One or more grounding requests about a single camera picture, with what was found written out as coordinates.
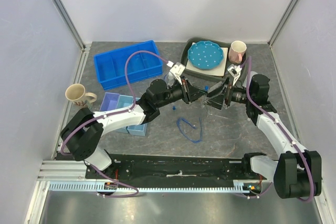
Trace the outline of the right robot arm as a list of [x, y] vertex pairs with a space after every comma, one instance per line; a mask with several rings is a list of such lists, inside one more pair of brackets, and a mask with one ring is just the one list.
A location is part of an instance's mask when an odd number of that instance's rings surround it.
[[273, 183], [280, 198], [311, 200], [321, 194], [322, 158], [317, 151], [309, 151], [298, 142], [282, 123], [268, 100], [269, 81], [268, 77], [255, 74], [246, 86], [237, 88], [226, 79], [209, 88], [205, 104], [219, 110], [232, 102], [244, 104], [248, 118], [276, 151], [277, 161], [264, 154], [245, 154], [245, 162], [240, 166], [245, 178], [259, 174]]

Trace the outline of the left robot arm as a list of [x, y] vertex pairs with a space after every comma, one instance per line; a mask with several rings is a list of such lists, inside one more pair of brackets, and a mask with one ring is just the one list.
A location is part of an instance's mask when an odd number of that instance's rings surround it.
[[61, 131], [62, 148], [67, 148], [74, 160], [94, 166], [103, 178], [111, 178], [115, 165], [109, 154], [98, 147], [103, 135], [122, 127], [149, 123], [159, 116], [161, 107], [178, 100], [190, 104], [206, 94], [185, 78], [174, 81], [172, 86], [162, 79], [155, 79], [130, 106], [103, 112], [80, 109]]

